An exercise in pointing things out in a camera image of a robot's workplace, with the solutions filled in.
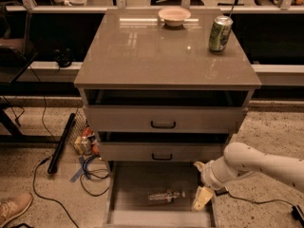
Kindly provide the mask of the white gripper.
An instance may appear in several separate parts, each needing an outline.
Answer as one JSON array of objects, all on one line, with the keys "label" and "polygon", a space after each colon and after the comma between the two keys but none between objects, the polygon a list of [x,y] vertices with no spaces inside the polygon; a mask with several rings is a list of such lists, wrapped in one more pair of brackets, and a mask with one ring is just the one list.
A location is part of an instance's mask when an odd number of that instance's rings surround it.
[{"label": "white gripper", "polygon": [[219,190],[224,186],[227,178],[227,165],[224,160],[216,160],[209,161],[206,164],[201,161],[195,161],[194,166],[200,172],[201,181],[205,185],[197,188],[196,196],[192,203],[192,210],[199,212],[214,196],[213,190]]}]

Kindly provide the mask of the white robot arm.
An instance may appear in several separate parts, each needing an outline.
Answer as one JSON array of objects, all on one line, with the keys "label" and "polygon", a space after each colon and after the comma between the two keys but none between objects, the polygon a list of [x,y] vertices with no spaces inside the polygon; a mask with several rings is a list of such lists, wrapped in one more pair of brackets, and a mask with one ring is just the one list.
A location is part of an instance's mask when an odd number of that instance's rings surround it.
[{"label": "white robot arm", "polygon": [[212,199],[214,192],[229,181],[242,179],[254,172],[285,183],[294,189],[304,191],[304,160],[271,155],[260,152],[242,142],[229,143],[223,156],[215,161],[194,165],[200,172],[203,186],[197,189],[192,204],[193,211],[200,211]]}]

